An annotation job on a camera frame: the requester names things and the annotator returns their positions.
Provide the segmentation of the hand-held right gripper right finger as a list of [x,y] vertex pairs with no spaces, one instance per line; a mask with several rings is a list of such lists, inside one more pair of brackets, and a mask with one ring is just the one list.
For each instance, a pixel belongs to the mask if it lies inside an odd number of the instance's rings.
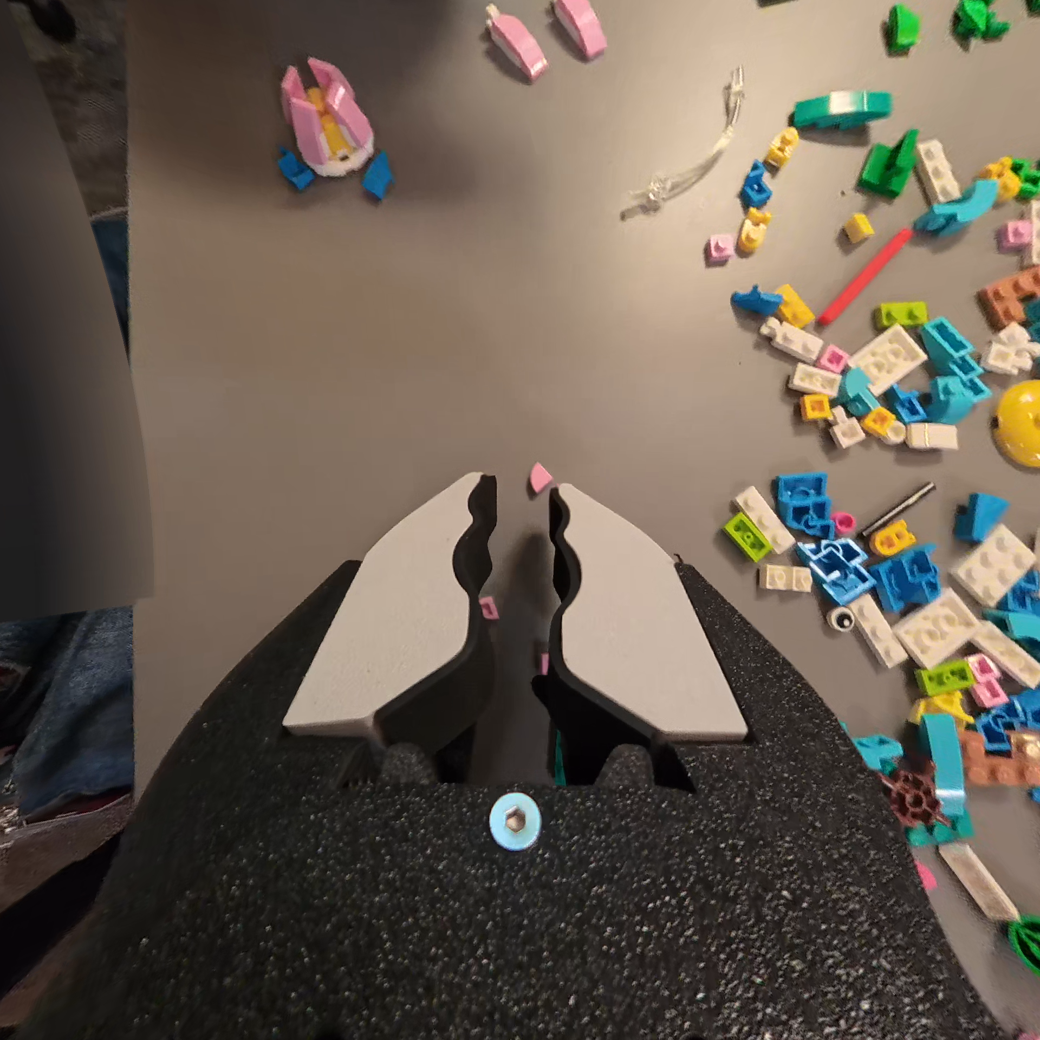
[[668,763],[686,744],[748,738],[748,722],[683,586],[642,529],[572,484],[549,497],[552,584],[546,709],[563,768],[623,745]]

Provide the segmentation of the red lego rod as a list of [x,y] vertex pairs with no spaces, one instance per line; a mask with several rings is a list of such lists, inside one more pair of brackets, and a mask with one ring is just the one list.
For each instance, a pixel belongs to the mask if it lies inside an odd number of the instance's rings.
[[891,263],[891,260],[903,251],[903,248],[911,241],[913,236],[913,227],[903,227],[889,241],[879,248],[865,266],[851,278],[851,281],[839,293],[825,306],[816,318],[816,324],[823,329],[837,320],[849,308],[849,305],[855,302],[870,286],[877,276]]

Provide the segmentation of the yellow lego dome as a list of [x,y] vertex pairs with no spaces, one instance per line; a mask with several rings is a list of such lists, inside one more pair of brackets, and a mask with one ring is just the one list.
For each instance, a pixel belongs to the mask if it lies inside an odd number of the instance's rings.
[[1011,463],[1039,468],[1039,380],[1026,380],[1007,389],[994,411],[994,443]]

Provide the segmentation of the person's leg in jeans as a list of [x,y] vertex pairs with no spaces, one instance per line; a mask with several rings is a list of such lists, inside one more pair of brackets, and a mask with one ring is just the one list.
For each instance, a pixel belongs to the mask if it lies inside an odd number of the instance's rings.
[[20,816],[131,787],[133,607],[2,624],[2,807]]

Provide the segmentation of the clear plastic lego piece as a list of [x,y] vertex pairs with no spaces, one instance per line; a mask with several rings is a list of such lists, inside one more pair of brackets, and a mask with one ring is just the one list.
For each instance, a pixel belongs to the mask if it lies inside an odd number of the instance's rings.
[[621,222],[630,220],[638,215],[655,215],[667,203],[688,192],[716,167],[735,137],[736,125],[744,107],[746,97],[744,66],[737,66],[732,70],[723,97],[725,125],[709,152],[697,163],[674,174],[654,175],[645,186],[631,191],[628,202],[619,213]]

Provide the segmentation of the pink lego flower assembly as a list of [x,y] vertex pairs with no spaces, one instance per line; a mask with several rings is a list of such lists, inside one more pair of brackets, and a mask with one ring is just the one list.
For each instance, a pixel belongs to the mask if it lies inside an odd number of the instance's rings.
[[359,105],[345,74],[328,61],[307,60],[312,84],[306,85],[296,66],[288,66],[279,84],[279,99],[294,149],[279,148],[277,166],[297,192],[316,180],[361,177],[364,193],[382,203],[395,177],[386,153],[378,151],[371,121]]

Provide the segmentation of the pink white lego petal piece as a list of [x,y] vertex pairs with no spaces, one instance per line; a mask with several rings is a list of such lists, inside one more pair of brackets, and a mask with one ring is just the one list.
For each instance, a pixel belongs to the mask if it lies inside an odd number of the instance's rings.
[[591,1],[553,1],[551,9],[584,60],[605,54],[605,32]]
[[503,12],[494,3],[485,8],[487,36],[528,83],[536,82],[549,62],[540,44],[521,19]]

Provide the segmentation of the pile of colourful lego bricks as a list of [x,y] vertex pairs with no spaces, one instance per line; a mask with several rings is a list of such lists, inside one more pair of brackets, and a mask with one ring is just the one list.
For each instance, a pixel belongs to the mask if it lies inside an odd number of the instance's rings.
[[[761,319],[764,342],[794,361],[787,389],[799,418],[838,449],[877,441],[950,454],[976,409],[996,408],[1010,387],[1038,379],[1038,163],[1003,157],[962,187],[943,144],[910,128],[895,142],[872,145],[857,187],[894,201],[912,175],[928,207],[908,226],[907,245],[958,236],[1003,203],[1029,203],[997,232],[998,248],[1021,254],[1022,267],[979,292],[991,331],[984,346],[931,316],[925,302],[880,303],[876,335],[848,353],[820,336],[836,320],[821,329],[790,284],[754,285],[731,298],[742,316]],[[1007,383],[997,400],[989,374]],[[868,524],[839,511],[825,472],[777,475],[771,494],[768,504],[756,487],[737,493],[723,532],[760,565],[763,589],[820,593],[832,628],[858,632],[886,669],[912,668],[919,697],[908,723],[917,758],[882,735],[854,744],[906,839],[938,848],[981,914],[1038,974],[1038,917],[1016,909],[969,843],[972,789],[1022,789],[1038,803],[1038,537],[1028,543],[1008,527],[1007,499],[972,492],[955,509],[952,530],[968,552],[944,575],[935,545],[907,523],[912,509],[861,539]]]

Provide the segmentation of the black lego rod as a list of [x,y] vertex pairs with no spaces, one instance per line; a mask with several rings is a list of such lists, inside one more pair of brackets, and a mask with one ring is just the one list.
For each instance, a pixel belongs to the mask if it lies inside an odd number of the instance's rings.
[[873,521],[868,526],[860,529],[858,537],[861,539],[868,539],[874,532],[884,529],[895,522],[903,514],[907,513],[909,510],[916,506],[924,499],[932,495],[936,490],[936,485],[932,482],[924,484],[921,487],[916,489],[914,492],[909,494],[900,500],[894,506],[888,509],[885,513],[882,513],[875,521]]

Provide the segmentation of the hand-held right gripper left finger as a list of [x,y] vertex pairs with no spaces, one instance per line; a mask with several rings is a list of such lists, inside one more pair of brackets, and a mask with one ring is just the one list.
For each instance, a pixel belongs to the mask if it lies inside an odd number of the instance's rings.
[[360,562],[283,718],[292,735],[420,748],[470,768],[495,648],[479,602],[492,570],[497,479],[469,472]]

